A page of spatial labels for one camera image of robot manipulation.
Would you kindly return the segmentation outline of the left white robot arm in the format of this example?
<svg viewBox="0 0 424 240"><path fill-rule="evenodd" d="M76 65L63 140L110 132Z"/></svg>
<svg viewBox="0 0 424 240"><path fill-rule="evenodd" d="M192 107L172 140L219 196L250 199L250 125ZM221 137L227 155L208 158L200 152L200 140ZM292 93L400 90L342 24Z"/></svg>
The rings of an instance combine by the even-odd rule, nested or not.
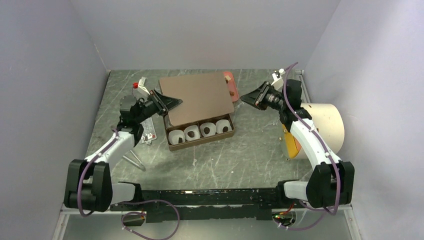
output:
<svg viewBox="0 0 424 240"><path fill-rule="evenodd" d="M143 196L138 183L113 183L111 169L141 140L142 123L153 115L165 116L182 104L179 98L150 90L146 98L133 95L119 102L119 121L110 139L84 159L74 159L67 170L63 203L77 209L82 217L105 212L111 205L124 203L130 210L142 206Z"/></svg>

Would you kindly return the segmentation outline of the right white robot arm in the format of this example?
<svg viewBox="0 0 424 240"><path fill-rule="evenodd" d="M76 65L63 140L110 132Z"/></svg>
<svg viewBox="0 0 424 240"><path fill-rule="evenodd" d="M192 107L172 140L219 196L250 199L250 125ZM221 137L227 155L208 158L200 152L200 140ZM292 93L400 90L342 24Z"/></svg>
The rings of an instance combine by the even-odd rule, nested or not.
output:
<svg viewBox="0 0 424 240"><path fill-rule="evenodd" d="M279 182L275 202L282 208L294 200L308 202L311 207L325 211L337 210L339 205L352 201L355 168L342 161L319 134L311 114L301 106L302 84L287 79L281 91L265 81L257 89L242 95L240 100L264 111L272 108L279 113L280 122L299 142L312 167L308 181L286 180Z"/></svg>

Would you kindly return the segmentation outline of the dark heart chocolate piece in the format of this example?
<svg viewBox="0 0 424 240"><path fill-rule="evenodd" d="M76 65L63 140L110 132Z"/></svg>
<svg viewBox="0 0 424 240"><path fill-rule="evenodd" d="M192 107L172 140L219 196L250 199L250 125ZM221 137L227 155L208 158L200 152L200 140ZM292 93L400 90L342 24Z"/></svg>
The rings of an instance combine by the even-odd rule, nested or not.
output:
<svg viewBox="0 0 424 240"><path fill-rule="evenodd" d="M206 135L208 135L208 134L210 133L210 128L209 128L209 127L205 127L205 128L203 129L203 132L204 132Z"/></svg>

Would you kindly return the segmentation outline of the rose gold tongs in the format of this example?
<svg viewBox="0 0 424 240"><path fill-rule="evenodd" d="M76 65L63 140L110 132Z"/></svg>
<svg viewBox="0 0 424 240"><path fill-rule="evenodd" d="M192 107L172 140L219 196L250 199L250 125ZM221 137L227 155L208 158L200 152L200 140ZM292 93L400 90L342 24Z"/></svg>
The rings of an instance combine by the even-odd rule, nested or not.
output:
<svg viewBox="0 0 424 240"><path fill-rule="evenodd" d="M131 165L133 165L134 167L136 167L137 169L143 172L146 171L145 165L143 164L143 162L141 161L141 159L138 157L138 155L135 153L134 150L130 150L129 152L124 154L122 158L128 163L130 163Z"/></svg>

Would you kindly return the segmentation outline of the gold box lid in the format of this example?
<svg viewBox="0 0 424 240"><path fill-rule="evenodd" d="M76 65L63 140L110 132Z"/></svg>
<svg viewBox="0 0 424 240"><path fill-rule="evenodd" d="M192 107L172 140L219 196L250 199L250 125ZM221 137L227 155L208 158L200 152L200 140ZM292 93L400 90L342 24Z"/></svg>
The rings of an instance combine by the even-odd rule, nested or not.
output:
<svg viewBox="0 0 424 240"><path fill-rule="evenodd" d="M222 71L163 77L159 86L163 95L182 100L168 113L172 126L220 117L235 110Z"/></svg>

